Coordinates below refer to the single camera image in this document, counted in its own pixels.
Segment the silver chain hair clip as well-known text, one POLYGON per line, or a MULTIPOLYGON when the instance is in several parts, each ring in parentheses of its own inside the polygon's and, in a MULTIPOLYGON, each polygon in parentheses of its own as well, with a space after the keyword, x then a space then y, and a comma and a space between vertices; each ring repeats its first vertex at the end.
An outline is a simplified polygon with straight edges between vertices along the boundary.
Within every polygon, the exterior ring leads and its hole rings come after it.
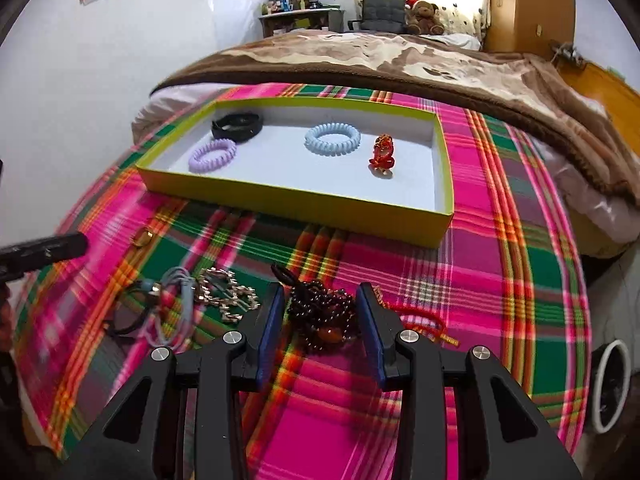
POLYGON ((217 309, 221 321, 233 325, 262 305, 253 287, 240 284, 233 271, 214 266, 196 278, 194 295, 198 304, 217 309))

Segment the black cord teal bead tie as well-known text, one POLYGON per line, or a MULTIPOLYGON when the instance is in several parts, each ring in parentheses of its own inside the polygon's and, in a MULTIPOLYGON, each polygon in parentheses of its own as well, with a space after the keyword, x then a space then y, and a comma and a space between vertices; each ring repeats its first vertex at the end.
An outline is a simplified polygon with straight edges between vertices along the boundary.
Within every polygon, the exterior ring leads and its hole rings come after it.
POLYGON ((120 342, 134 342, 150 315, 160 306, 162 291, 160 282, 150 278, 134 281, 125 287, 103 323, 107 336, 120 342))

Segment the pink green plaid cloth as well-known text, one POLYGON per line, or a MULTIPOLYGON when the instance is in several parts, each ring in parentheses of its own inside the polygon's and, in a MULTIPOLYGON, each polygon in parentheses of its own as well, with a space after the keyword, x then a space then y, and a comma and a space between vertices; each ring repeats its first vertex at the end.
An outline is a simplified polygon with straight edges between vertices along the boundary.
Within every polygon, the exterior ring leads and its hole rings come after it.
POLYGON ((243 394, 255 479, 387 479, 401 396, 378 390, 363 354, 356 290, 363 282, 410 330, 445 348, 486 346, 569 451, 586 422, 591 324, 570 219, 542 151, 524 131, 465 108, 390 92, 264 84, 248 96, 311 96, 428 110, 442 125, 454 216, 438 248, 149 192, 137 162, 171 117, 81 197, 64 229, 88 237, 85 257, 48 266, 18 303, 15 361, 36 427, 64 458, 114 392, 180 325, 177 287, 134 342, 105 333, 132 282, 181 266, 214 266, 263 294, 282 268, 288 306, 273 371, 243 394))

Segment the yellow-green shallow tray box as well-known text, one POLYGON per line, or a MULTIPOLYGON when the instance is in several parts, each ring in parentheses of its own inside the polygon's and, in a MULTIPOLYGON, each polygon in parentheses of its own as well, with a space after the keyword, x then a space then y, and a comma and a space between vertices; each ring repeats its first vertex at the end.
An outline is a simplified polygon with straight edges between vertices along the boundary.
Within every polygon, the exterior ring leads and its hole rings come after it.
POLYGON ((137 170, 150 191, 272 214, 436 248, 454 215, 454 185, 442 126, 428 110, 352 99, 220 96, 175 119, 137 170), (262 131, 228 165, 194 174, 189 159, 230 113, 262 116, 262 131), (346 155, 306 148, 326 122, 358 129, 346 155))

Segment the white round bin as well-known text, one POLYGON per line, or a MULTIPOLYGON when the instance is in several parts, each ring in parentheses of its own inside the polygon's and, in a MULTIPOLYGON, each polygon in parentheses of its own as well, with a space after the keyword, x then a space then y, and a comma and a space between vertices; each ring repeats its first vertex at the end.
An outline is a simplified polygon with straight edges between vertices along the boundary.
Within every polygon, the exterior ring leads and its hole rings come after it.
POLYGON ((590 426, 595 434, 606 434, 623 413, 631 383, 631 359, 621 339, 602 344, 591 359, 590 426))

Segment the white bed sheet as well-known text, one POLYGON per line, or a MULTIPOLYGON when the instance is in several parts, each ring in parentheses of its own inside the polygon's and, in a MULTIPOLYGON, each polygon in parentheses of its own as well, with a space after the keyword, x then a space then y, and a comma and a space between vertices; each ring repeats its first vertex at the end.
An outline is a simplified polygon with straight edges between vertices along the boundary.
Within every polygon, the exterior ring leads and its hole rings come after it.
POLYGON ((132 140, 138 144, 149 133, 157 130, 175 114, 201 100, 219 96, 232 88, 232 84, 179 84, 155 91, 131 123, 132 140))

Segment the black fitness band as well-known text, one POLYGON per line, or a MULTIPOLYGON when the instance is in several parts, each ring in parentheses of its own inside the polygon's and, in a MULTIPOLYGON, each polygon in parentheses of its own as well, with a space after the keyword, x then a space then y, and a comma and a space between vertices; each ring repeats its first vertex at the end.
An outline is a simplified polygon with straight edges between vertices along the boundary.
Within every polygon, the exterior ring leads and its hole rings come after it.
POLYGON ((242 144, 262 131, 264 120, 255 113, 232 113, 212 121, 212 136, 242 144))

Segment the brown patterned blanket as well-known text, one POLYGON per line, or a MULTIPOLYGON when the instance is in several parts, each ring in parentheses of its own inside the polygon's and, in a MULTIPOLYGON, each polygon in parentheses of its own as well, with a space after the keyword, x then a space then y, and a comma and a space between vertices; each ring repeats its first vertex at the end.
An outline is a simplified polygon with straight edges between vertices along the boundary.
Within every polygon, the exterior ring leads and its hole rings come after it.
POLYGON ((324 84, 475 110, 549 144, 600 193, 639 203, 638 156, 613 123, 536 54, 469 51, 386 32, 294 30, 215 52, 157 87, 204 82, 324 84))

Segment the brown teddy bear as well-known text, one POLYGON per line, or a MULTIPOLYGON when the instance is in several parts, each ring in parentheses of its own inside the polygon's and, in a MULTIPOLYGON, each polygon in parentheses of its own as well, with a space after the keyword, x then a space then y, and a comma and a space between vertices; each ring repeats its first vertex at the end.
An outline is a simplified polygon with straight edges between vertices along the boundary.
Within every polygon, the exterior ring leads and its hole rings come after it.
POLYGON ((406 33, 409 35, 442 36, 445 27, 439 21, 436 4, 424 0, 405 0, 406 33))

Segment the wooden headboard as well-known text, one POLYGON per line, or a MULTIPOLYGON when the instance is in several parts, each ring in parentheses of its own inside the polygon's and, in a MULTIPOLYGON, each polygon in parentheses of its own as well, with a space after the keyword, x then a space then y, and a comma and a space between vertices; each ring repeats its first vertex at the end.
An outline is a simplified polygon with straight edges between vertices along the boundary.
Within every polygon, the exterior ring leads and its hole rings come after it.
POLYGON ((570 87, 604 106, 615 128, 639 154, 639 93, 620 77, 591 62, 578 67, 567 60, 559 60, 556 70, 570 87))

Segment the dark grey chair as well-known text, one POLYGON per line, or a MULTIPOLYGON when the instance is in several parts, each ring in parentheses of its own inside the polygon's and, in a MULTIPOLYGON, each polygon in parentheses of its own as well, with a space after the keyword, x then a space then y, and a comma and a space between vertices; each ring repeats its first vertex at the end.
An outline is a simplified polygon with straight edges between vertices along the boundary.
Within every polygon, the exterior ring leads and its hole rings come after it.
POLYGON ((359 20, 347 22, 348 30, 365 32, 389 32, 401 35, 406 32, 405 0, 361 0, 359 20))

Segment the wooden desk with clutter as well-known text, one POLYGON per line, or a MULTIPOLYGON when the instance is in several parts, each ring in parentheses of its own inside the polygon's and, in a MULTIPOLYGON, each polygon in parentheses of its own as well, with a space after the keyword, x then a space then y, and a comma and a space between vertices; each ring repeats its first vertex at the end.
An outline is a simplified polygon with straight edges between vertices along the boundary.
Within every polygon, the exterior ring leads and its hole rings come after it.
POLYGON ((267 0, 260 9, 262 36, 269 38, 296 29, 344 32, 344 10, 322 0, 267 0))

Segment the wooden wardrobe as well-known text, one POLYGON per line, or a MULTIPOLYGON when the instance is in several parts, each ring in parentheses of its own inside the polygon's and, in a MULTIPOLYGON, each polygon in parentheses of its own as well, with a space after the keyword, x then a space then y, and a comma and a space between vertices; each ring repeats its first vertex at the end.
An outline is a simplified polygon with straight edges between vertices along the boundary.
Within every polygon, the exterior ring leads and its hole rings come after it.
POLYGON ((489 52, 533 53, 548 60, 554 44, 574 41, 575 0, 490 0, 489 52))

